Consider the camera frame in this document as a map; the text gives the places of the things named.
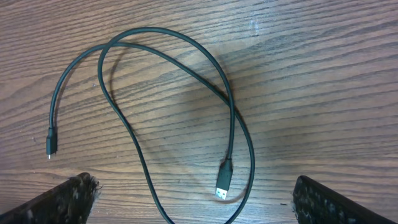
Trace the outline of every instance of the wooden surface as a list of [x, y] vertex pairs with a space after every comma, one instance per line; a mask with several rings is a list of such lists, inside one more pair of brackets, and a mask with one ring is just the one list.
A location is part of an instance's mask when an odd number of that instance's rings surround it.
[[[68, 80], [59, 151], [45, 155], [50, 100], [65, 67], [124, 30], [158, 26], [203, 44], [233, 86], [256, 150], [256, 179], [236, 223], [296, 223], [281, 204], [303, 174], [398, 222], [397, 10], [398, 0], [2, 1], [0, 212], [86, 171], [103, 184], [90, 223], [164, 222], [131, 138], [98, 86], [98, 54]], [[142, 34], [126, 41], [165, 52], [223, 87], [181, 40]], [[104, 75], [167, 213], [177, 223], [224, 223], [249, 167], [237, 126], [230, 201], [214, 198], [228, 107], [139, 50], [111, 50]]]

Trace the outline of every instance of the brown wood tabletop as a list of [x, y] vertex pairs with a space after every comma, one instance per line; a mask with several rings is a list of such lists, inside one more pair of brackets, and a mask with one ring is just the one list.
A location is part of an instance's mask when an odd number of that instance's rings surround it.
[[[0, 213], [89, 172], [103, 185], [89, 223], [164, 223], [136, 149], [98, 85], [99, 53], [68, 79], [58, 152], [45, 154], [49, 107], [82, 51], [134, 27], [186, 34], [224, 68], [256, 153], [251, 196], [235, 223], [296, 223], [289, 203], [307, 175], [398, 222], [398, 0], [0, 2]], [[218, 85], [211, 63], [161, 34], [125, 41], [162, 51]], [[228, 199], [214, 197], [229, 110], [158, 56], [111, 49], [104, 77], [141, 144], [176, 223], [224, 223], [249, 174], [236, 125]]]

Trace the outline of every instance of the metal connector tip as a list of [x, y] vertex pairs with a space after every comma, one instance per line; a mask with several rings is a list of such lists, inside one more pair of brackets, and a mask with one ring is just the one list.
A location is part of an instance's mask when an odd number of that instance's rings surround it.
[[219, 188], [216, 189], [216, 196], [221, 198], [221, 199], [223, 199], [223, 200], [225, 200], [225, 197], [226, 197], [227, 193], [228, 193], [228, 191], [226, 191], [226, 190], [219, 189]]

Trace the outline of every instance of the usb-a connector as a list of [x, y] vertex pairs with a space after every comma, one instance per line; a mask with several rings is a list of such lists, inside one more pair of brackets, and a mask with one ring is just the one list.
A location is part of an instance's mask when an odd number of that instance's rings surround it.
[[226, 194], [229, 190], [229, 185], [232, 178], [232, 161], [226, 159], [221, 165], [218, 171], [218, 178], [216, 184], [216, 196], [225, 200]]

